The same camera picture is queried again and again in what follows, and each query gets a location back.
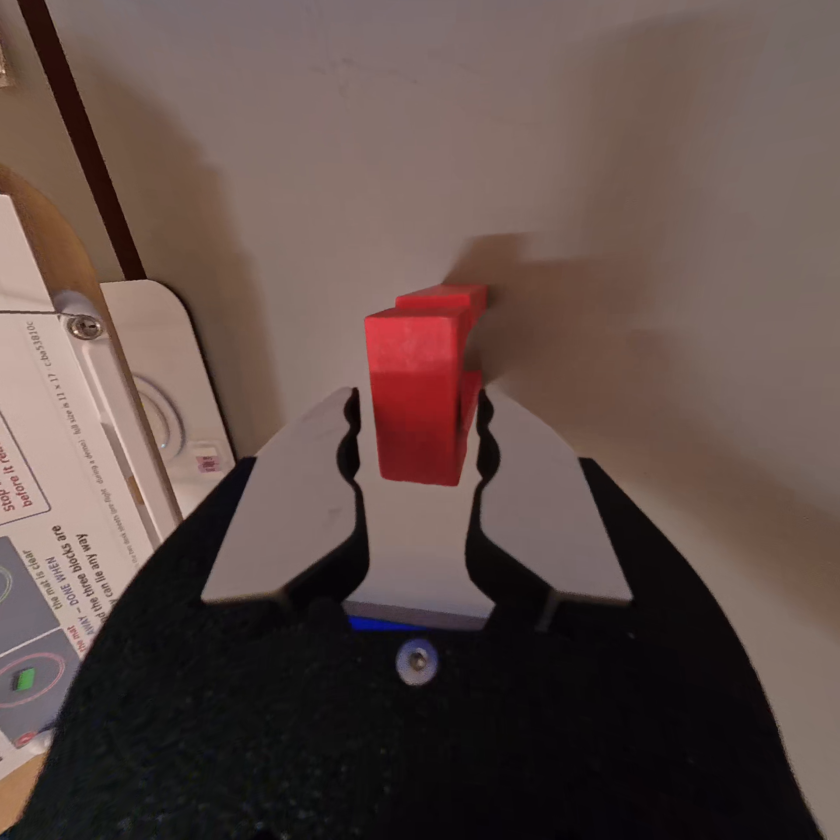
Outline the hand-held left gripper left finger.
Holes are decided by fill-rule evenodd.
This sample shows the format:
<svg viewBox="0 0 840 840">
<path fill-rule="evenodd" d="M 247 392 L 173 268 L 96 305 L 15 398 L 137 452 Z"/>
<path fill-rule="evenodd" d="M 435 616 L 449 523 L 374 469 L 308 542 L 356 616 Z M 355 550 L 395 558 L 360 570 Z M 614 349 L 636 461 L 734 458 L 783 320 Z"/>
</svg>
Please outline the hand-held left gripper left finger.
<svg viewBox="0 0 840 840">
<path fill-rule="evenodd" d="M 344 386 L 258 451 L 204 585 L 206 604 L 342 603 L 364 581 L 370 551 L 361 465 L 360 394 Z"/>
</svg>

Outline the printed instruction sheet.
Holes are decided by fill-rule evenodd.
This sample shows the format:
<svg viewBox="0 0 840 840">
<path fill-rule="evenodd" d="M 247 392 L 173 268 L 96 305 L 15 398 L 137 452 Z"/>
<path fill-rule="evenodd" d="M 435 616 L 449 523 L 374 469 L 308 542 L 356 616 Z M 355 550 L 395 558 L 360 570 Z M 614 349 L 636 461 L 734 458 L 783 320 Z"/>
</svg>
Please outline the printed instruction sheet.
<svg viewBox="0 0 840 840">
<path fill-rule="evenodd" d="M 127 473 L 2 195 L 1 774 L 46 751 L 112 606 L 152 552 Z"/>
</svg>

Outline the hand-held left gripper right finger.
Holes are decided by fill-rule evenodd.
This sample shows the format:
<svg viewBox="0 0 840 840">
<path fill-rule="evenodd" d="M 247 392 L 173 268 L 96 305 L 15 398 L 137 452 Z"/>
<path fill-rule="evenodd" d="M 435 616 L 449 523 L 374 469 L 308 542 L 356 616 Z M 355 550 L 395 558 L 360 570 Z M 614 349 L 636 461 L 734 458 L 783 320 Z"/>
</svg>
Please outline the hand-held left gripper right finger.
<svg viewBox="0 0 840 840">
<path fill-rule="evenodd" d="M 480 392 L 476 431 L 465 564 L 478 590 L 527 622 L 551 622 L 563 603 L 629 606 L 631 587 L 572 447 L 498 387 Z"/>
</svg>

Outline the red arch block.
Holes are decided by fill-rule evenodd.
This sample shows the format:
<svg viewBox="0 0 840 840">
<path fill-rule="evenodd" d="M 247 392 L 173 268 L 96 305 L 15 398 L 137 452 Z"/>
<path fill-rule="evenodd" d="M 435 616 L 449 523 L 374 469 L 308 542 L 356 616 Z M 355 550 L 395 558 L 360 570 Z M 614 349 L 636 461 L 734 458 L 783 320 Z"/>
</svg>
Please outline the red arch block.
<svg viewBox="0 0 840 840">
<path fill-rule="evenodd" d="M 458 485 L 482 386 L 466 368 L 466 344 L 486 308 L 484 285 L 437 285 L 364 319 L 385 480 Z"/>
</svg>

